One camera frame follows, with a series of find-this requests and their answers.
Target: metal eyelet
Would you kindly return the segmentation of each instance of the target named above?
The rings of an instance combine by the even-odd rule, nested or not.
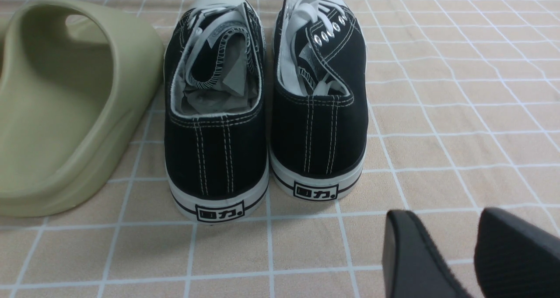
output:
[[[322,46],[321,38],[318,35],[313,36],[313,41],[315,41],[315,43],[317,43],[317,45]]]
[[[329,37],[326,35],[326,33],[324,31],[321,31],[321,38],[323,41],[325,42],[329,42]]]

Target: white shoelace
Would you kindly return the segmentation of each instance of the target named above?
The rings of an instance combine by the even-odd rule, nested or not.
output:
[[[185,61],[185,74],[187,74],[185,79],[189,85],[194,84],[190,82],[191,78],[190,76],[188,76],[194,65],[194,61],[196,61],[198,53],[200,53],[200,50],[204,46],[204,42],[206,42],[208,37],[210,37],[210,34],[214,32],[216,27],[223,24],[224,21],[244,21],[243,16],[238,11],[231,11],[232,8],[235,8],[235,6],[226,6],[223,4],[219,4],[210,5],[207,7],[199,7],[192,11],[191,18],[188,22],[188,28],[192,28],[192,34],[185,45],[185,50],[187,50],[189,47],[192,47],[189,57],[187,57]],[[218,17],[216,20],[212,21],[212,23],[210,23],[210,25],[208,25],[204,30],[202,30],[200,25],[202,24],[202,21],[204,21],[204,18],[206,16],[218,14],[224,11],[229,12],[223,14],[221,17]]]
[[[298,64],[294,48],[296,33],[310,21],[312,21],[312,23],[316,23],[318,20],[321,20],[326,27],[326,36],[331,39],[334,38],[336,36],[334,34],[336,28],[335,24],[333,24],[326,16],[326,13],[329,11],[326,5],[334,7],[340,13],[340,16],[346,19],[346,14],[339,5],[327,3],[323,0],[298,0],[292,12],[288,13],[288,22],[286,29],[284,30],[283,37],[283,49],[280,50],[280,58],[282,60],[280,76],[286,89],[300,96],[306,96],[307,92],[302,81],[298,78],[298,73],[296,71],[296,65]],[[330,81],[327,83],[326,80],[328,77],[329,74],[324,76],[324,78],[317,84],[315,90],[313,91],[314,96],[326,96],[331,88],[342,93],[346,92],[337,81]]]

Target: shoe tongue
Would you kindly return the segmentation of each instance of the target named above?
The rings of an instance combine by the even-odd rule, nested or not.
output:
[[[226,47],[232,45],[232,41],[239,41],[240,37],[249,40],[249,31],[243,16],[238,11],[230,11],[224,14],[216,14],[206,17],[200,24],[203,32],[199,41],[202,47],[196,54],[196,60],[190,69],[188,77],[193,81],[192,86],[198,89],[210,89],[220,79],[224,70]],[[246,56],[240,59],[251,59],[248,50]]]
[[[296,69],[298,75],[303,79],[303,84],[312,95],[320,80],[327,74],[326,69],[321,65],[312,45],[308,41],[306,35],[306,28],[310,27],[311,23],[302,27],[296,32],[294,39],[294,55],[296,56]]]

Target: sneaker pair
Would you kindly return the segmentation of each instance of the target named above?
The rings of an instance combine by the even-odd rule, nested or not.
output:
[[[360,177],[366,45],[342,0],[284,0],[274,30],[270,149],[264,29],[246,0],[196,0],[164,60],[165,164],[182,214],[216,224],[262,202],[269,167],[303,200],[337,200]]]

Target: shoe insole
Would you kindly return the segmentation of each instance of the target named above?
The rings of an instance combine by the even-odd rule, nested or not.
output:
[[[29,13],[0,86],[0,191],[54,174],[98,119],[112,88],[110,45],[90,20]]]

